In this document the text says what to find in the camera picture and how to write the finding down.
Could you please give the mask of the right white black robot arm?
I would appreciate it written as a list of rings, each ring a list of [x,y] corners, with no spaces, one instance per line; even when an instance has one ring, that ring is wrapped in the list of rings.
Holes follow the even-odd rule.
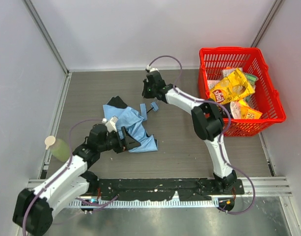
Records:
[[[142,96],[156,98],[191,115],[194,131],[205,142],[212,159],[216,187],[220,192],[232,190],[237,175],[224,145],[224,121],[218,104],[212,99],[199,99],[173,84],[166,84],[157,69],[146,69],[146,72]]]

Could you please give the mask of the light blue folding umbrella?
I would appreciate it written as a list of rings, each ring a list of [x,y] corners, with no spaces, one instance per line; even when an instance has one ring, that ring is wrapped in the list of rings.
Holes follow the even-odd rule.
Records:
[[[148,135],[142,123],[146,121],[145,116],[142,116],[139,111],[128,106],[119,96],[112,97],[107,104],[103,105],[104,117],[110,119],[117,117],[116,128],[119,136],[123,139],[122,127],[140,143],[140,146],[135,147],[129,152],[141,153],[152,152],[158,150],[158,142],[153,135]]]

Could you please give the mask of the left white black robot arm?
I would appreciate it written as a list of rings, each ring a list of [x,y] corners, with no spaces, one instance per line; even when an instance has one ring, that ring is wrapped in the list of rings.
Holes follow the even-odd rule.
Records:
[[[23,235],[44,235],[68,203],[98,188],[98,178],[89,168],[102,152],[121,153],[140,146],[125,127],[121,132],[107,124],[94,125],[58,171],[34,189],[25,188],[18,194],[12,221],[22,228]]]

